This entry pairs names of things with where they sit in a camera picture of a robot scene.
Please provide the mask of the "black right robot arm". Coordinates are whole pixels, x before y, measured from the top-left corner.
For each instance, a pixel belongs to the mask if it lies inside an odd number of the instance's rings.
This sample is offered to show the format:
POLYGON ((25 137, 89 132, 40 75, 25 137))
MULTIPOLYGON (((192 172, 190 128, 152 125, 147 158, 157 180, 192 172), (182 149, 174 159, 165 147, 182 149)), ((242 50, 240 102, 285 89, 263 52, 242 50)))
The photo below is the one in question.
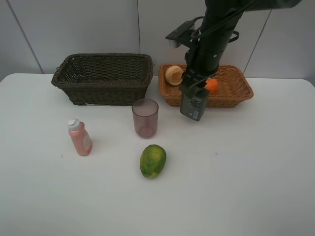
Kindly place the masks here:
POLYGON ((201 26, 192 30, 198 20, 183 23, 168 35, 189 48, 185 56, 187 68, 180 85, 181 104, 205 103, 209 92, 204 88, 207 78, 215 75, 228 45, 238 39, 235 27, 246 11, 293 8, 298 0, 208 0, 201 26))

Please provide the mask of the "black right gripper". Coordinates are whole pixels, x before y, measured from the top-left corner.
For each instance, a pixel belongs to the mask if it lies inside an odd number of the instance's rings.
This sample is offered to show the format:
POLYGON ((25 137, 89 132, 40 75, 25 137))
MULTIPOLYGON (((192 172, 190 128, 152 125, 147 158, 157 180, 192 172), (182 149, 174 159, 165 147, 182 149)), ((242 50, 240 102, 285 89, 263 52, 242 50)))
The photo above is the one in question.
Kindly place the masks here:
POLYGON ((180 84, 182 95, 200 103, 208 102, 209 90, 196 84, 216 73, 229 41, 229 36, 206 36, 191 42, 191 47, 185 54, 187 67, 180 84))

